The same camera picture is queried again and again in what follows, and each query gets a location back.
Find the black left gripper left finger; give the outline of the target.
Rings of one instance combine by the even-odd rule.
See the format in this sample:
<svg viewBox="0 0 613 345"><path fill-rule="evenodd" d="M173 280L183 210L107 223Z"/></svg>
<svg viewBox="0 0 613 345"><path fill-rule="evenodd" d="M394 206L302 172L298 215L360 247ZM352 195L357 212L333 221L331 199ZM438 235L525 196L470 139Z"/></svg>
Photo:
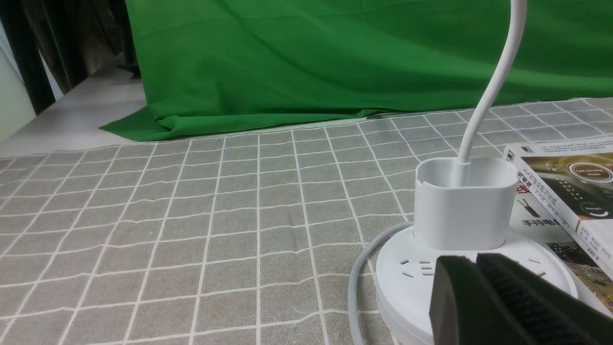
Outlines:
<svg viewBox="0 0 613 345"><path fill-rule="evenodd" d="M436 345L530 345L532 339L494 286L503 255L436 260L429 307Z"/></svg>

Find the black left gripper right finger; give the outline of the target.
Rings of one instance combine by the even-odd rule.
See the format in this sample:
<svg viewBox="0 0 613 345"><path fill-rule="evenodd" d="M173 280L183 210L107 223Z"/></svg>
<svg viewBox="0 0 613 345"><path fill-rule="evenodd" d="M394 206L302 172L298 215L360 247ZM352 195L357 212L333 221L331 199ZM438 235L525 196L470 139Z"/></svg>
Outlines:
<svg viewBox="0 0 613 345"><path fill-rule="evenodd" d="M477 255L477 268L535 345L611 345L611 317L497 253Z"/></svg>

